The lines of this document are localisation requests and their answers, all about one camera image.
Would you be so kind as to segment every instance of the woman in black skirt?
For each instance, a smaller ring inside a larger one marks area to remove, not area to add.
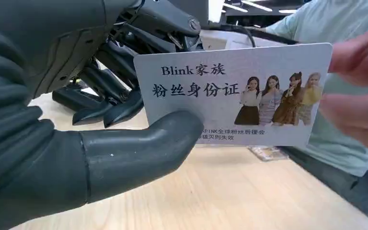
[[[246,89],[241,93],[243,107],[236,116],[235,125],[259,125],[259,103],[261,99],[259,79],[257,77],[249,78]]]

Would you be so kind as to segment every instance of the photo of four women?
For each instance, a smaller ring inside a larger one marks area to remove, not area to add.
[[[265,126],[272,123],[272,126],[297,126],[302,120],[304,125],[310,125],[312,107],[321,98],[320,78],[319,73],[313,73],[302,87],[302,73],[294,73],[289,78],[288,89],[283,91],[278,77],[272,75],[261,91],[259,79],[250,77],[241,93],[240,104],[243,106],[236,116],[235,124]]]

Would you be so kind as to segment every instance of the light wood surface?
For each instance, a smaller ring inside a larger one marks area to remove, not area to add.
[[[60,130],[73,112],[46,94],[32,104]],[[147,126],[142,111],[113,128]],[[368,230],[368,218],[290,160],[261,162],[246,148],[193,149],[176,172],[14,230]]]

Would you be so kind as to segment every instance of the office ceiling light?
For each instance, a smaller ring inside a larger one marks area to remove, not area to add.
[[[237,10],[237,11],[241,11],[241,12],[243,12],[243,13],[247,13],[247,10],[242,9],[242,8],[240,8],[240,7],[237,7],[237,6],[232,6],[232,5],[227,4],[227,3],[224,3],[224,4],[223,4],[223,6],[226,6],[226,7],[228,7],[228,8],[232,8],[232,9]]]
[[[253,7],[256,7],[256,8],[259,8],[259,9],[262,9],[264,11],[268,11],[268,12],[272,12],[273,10],[270,9],[270,8],[267,8],[267,7],[264,7],[264,6],[261,6],[261,5],[258,5],[256,3],[253,3],[253,2],[250,2],[250,1],[246,1],[246,0],[242,0],[241,2],[243,2],[244,4],[246,5],[249,5],[249,6],[253,6]]]
[[[295,13],[297,10],[279,10],[280,13]]]

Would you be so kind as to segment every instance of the small card on table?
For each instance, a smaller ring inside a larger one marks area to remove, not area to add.
[[[149,123],[188,110],[198,144],[304,146],[332,46],[306,44],[135,57]]]

